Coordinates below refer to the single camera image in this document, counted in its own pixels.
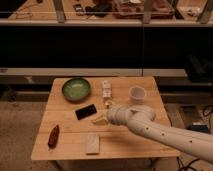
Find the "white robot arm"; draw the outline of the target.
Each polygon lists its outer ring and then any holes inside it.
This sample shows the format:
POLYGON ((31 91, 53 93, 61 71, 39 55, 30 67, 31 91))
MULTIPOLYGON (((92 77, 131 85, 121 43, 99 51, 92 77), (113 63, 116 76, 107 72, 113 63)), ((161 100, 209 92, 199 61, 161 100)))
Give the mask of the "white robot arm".
POLYGON ((112 105, 95 118, 94 125, 125 126, 144 137, 213 164, 213 135, 165 126, 154 121, 156 112, 147 105, 112 105))

